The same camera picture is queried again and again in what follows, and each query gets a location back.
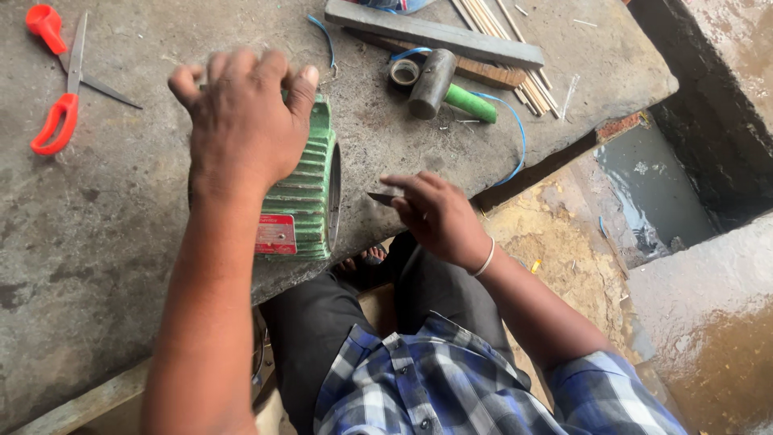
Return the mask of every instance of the hammer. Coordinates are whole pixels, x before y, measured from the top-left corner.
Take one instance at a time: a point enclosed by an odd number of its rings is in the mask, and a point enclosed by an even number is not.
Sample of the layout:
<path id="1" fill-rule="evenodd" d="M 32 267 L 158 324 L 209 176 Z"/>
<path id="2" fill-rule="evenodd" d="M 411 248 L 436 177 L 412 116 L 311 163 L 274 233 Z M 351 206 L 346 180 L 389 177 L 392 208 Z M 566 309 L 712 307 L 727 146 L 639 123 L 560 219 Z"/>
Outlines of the hammer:
<path id="1" fill-rule="evenodd" d="M 456 56 L 445 49 L 432 50 L 421 68 L 419 80 L 408 99 L 408 110 L 419 119 L 438 115 L 440 103 L 445 101 L 470 115 L 494 124 L 496 108 L 482 98 L 470 94 L 451 83 L 456 70 Z"/>

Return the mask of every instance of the scissors blade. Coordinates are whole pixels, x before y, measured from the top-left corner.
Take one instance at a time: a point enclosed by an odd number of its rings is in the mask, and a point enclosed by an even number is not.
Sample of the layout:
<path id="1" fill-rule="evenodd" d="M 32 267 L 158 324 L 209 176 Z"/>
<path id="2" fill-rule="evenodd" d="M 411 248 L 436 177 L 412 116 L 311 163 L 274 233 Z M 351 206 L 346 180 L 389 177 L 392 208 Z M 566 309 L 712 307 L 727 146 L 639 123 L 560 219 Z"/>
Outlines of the scissors blade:
<path id="1" fill-rule="evenodd" d="M 62 53 L 59 55 L 59 62 L 62 64 L 62 68 L 64 68 L 65 71 L 68 71 L 70 69 L 70 54 L 69 53 Z M 121 92 L 116 91 L 112 87 L 107 86 L 106 84 L 102 83 L 98 78 L 94 77 L 93 75 L 89 73 L 81 72 L 80 74 L 80 82 L 87 84 L 88 86 L 91 86 L 92 88 L 96 89 L 97 91 L 109 96 L 113 97 L 116 100 L 119 100 L 122 103 L 129 104 L 132 107 L 142 109 L 143 107 L 132 100 L 129 99 L 126 95 L 123 95 Z"/>
<path id="2" fill-rule="evenodd" d="M 394 195 L 372 194 L 370 192 L 368 192 L 368 196 L 380 202 L 381 204 L 386 205 L 387 207 L 392 207 L 392 198 L 395 197 Z"/>
<path id="3" fill-rule="evenodd" d="M 83 75 L 80 68 L 83 66 L 83 45 L 86 42 L 86 19 L 88 12 L 84 12 L 78 22 L 78 30 L 75 32 L 75 42 L 70 51 L 70 65 L 67 70 L 67 93 L 77 94 L 80 78 Z"/>

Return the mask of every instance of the shirt sleeve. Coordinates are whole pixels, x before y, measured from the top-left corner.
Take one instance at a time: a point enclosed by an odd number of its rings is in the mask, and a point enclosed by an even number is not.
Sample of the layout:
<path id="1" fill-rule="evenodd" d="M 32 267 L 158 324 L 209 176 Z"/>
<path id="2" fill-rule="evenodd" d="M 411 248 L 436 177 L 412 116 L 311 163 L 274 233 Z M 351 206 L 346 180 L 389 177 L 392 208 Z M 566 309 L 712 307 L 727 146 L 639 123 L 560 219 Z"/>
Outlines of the shirt sleeve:
<path id="1" fill-rule="evenodd" d="M 619 355 L 598 351 L 559 365 L 548 386 L 556 420 L 569 433 L 686 435 Z"/>

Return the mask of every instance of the person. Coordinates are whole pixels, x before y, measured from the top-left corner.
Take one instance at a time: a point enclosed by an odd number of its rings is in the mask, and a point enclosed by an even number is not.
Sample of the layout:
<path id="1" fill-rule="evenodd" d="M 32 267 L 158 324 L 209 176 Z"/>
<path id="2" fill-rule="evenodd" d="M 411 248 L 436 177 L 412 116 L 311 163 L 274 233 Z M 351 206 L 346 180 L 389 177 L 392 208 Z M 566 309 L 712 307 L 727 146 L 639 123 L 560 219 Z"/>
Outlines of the person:
<path id="1" fill-rule="evenodd" d="M 193 202 L 145 390 L 150 434 L 256 432 L 258 216 L 301 157 L 318 83 L 277 51 L 214 53 L 200 90 L 203 74 L 181 66 L 169 79 L 192 119 Z M 607 338 L 484 232 L 459 188 L 426 172 L 381 181 L 404 191 L 392 206 L 410 230 L 383 263 L 399 334 L 379 338 L 330 272 L 260 307 L 298 433 L 684 433 Z M 552 413 L 501 319 L 542 369 Z"/>

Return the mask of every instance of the wet floor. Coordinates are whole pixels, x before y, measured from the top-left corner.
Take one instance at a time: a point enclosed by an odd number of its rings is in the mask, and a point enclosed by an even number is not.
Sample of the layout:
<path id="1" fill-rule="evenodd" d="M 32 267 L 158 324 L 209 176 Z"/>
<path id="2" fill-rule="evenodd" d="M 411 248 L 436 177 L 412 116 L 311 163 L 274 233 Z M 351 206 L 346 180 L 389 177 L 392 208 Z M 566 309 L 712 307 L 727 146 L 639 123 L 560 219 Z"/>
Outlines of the wet floor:
<path id="1" fill-rule="evenodd" d="M 594 152 L 622 202 L 641 262 L 712 238 L 708 214 L 656 125 L 639 125 Z"/>
<path id="2" fill-rule="evenodd" d="M 773 433 L 773 215 L 630 272 L 655 370 L 698 433 Z"/>

